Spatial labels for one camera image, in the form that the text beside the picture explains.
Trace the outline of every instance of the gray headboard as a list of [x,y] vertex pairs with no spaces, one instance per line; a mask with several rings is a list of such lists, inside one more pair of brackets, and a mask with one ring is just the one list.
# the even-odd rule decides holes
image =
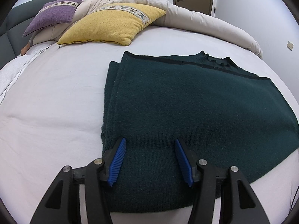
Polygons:
[[22,37],[25,29],[44,4],[53,1],[32,0],[11,9],[0,26],[0,69],[20,54],[31,37]]

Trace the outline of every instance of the beige blanket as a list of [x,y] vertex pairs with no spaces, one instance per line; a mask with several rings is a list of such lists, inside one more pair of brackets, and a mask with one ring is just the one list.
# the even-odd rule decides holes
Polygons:
[[166,14],[157,19],[153,25],[210,35],[248,49],[260,58],[263,57],[258,42],[244,30],[212,16],[178,7],[167,0],[86,0],[77,7],[70,24],[55,24],[42,29],[34,38],[33,44],[48,40],[58,41],[74,23],[98,7],[109,3],[139,3],[158,7],[166,11]]

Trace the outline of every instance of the purple pillow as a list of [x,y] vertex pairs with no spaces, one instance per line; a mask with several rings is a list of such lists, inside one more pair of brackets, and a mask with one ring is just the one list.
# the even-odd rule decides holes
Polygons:
[[77,6],[82,0],[57,0],[46,3],[25,30],[26,35],[53,24],[72,22]]

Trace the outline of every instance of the ridged blue grip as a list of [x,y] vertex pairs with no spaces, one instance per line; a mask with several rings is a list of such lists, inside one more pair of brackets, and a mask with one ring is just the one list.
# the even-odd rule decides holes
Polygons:
[[117,180],[119,171],[121,169],[121,165],[122,165],[124,157],[125,157],[126,148],[127,148],[126,139],[123,138],[121,140],[121,143],[119,144],[119,147],[115,153],[115,156],[114,156],[112,163],[110,164],[110,168],[109,168],[109,178],[107,180],[107,183],[111,187]]
[[183,174],[184,181],[188,184],[189,187],[191,187],[194,183],[192,178],[192,167],[178,139],[176,139],[174,142],[174,150]]

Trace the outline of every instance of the folded garment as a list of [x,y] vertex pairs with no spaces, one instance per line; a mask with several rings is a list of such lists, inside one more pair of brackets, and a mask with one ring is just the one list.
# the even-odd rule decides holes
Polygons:
[[118,137],[127,140],[118,180],[106,193],[110,211],[192,204],[195,191],[183,181],[174,152],[179,136],[214,166],[238,166],[249,182],[299,147],[297,118],[269,78],[204,52],[125,52],[121,63],[110,63],[105,86],[103,151]]

